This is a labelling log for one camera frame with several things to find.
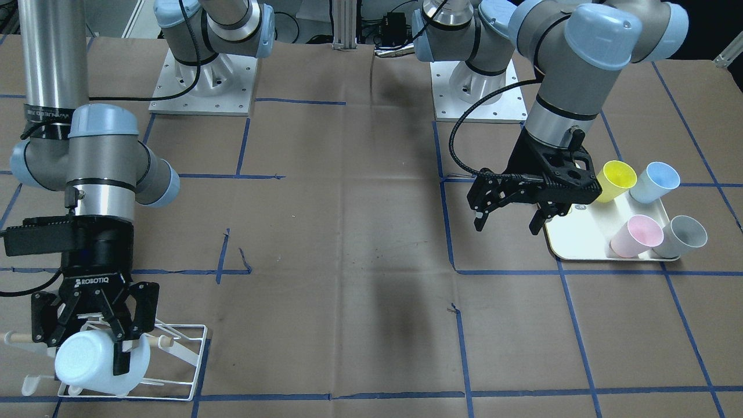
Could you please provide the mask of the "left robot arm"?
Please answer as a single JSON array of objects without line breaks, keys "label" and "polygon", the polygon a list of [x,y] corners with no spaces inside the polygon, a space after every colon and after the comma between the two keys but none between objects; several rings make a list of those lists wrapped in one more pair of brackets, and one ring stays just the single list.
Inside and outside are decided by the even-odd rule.
[{"label": "left robot arm", "polygon": [[412,13],[416,56],[423,62],[462,62],[483,77],[500,77],[519,53],[535,71],[535,102],[504,172],[467,166],[475,181],[467,194],[473,225],[511,203],[538,206],[529,228],[538,235],[547,220],[573,204],[590,204],[602,191],[586,133],[621,71],[631,63],[674,55],[690,18],[681,5],[662,1],[424,1]]}]

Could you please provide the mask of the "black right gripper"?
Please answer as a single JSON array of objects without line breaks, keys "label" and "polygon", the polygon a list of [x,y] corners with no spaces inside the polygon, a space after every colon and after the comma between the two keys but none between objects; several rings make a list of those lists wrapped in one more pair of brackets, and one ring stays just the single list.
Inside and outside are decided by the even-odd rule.
[{"label": "black right gripper", "polygon": [[30,297],[31,336],[34,343],[59,347],[81,330],[96,291],[96,307],[113,331],[114,376],[130,370],[133,341],[154,330],[160,285],[132,283],[134,226],[119,218],[69,218],[76,248],[61,258],[63,283],[58,294],[34,292]]}]

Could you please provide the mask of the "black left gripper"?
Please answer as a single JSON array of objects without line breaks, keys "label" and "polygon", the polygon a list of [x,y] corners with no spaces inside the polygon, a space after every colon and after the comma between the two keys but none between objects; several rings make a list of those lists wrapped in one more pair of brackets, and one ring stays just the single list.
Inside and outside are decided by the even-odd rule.
[{"label": "black left gripper", "polygon": [[522,198],[521,185],[526,187],[528,202],[539,202],[529,223],[529,230],[535,236],[547,221],[565,216],[571,204],[591,204],[598,198],[602,188],[591,156],[583,146],[586,133],[574,127],[565,134],[568,138],[566,149],[544,145],[525,128],[518,136],[502,174],[531,176],[540,182],[523,183],[476,175],[468,192],[468,204],[475,211],[475,230],[483,230],[492,212]]}]

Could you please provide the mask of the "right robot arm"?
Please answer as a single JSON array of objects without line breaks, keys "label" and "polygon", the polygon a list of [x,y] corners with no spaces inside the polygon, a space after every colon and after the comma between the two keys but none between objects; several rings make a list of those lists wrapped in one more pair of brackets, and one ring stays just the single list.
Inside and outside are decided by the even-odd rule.
[{"label": "right robot arm", "polygon": [[128,374],[125,344],[154,330],[159,286],[133,283],[134,208],[162,207],[180,190],[172,166],[140,141],[137,118],[115,106],[118,97],[92,98],[82,1],[21,1],[26,63],[26,129],[10,157],[24,185],[64,193],[66,214],[25,219],[2,231],[9,257],[61,255],[52,280],[26,291],[35,343],[61,348],[101,314],[113,333],[104,347],[115,376]]}]

